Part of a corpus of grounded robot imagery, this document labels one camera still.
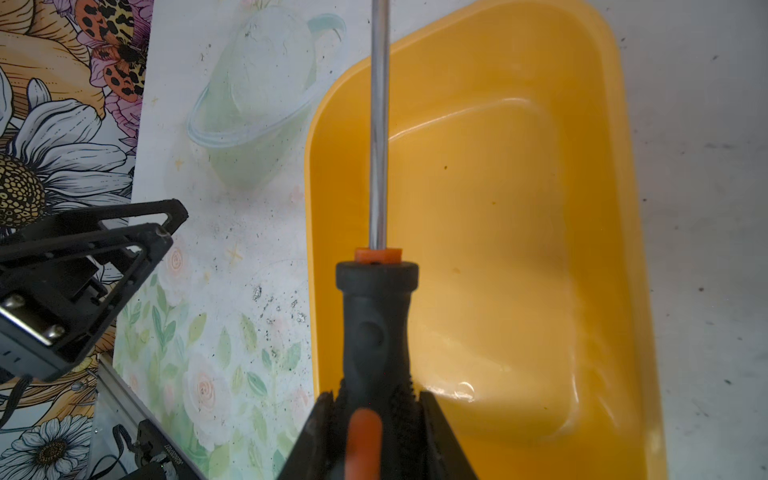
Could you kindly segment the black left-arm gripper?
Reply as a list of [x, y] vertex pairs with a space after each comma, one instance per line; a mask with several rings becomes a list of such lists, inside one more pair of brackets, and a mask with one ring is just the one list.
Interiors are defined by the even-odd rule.
[[43, 381], [77, 366], [159, 265], [177, 199], [46, 216], [1, 242], [1, 368]]

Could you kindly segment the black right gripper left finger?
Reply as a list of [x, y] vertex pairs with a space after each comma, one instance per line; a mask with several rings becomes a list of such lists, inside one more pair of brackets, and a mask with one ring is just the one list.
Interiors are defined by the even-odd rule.
[[277, 476], [278, 480], [328, 478], [333, 412], [333, 393], [321, 393]]

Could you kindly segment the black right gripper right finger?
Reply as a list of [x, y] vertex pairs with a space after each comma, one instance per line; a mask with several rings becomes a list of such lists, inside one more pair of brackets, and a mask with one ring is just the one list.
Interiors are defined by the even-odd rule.
[[450, 427], [437, 398], [419, 396], [424, 421], [424, 479], [477, 480], [478, 477]]

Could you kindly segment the black orange handled screwdriver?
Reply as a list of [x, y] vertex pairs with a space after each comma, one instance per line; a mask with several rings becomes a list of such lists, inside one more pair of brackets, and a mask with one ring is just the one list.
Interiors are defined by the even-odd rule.
[[382, 479], [421, 474], [420, 410], [414, 398], [407, 319], [418, 267], [387, 246], [390, 4], [375, 1], [371, 16], [369, 242], [336, 267], [343, 295], [343, 380], [337, 437], [348, 440], [361, 409], [381, 420]]

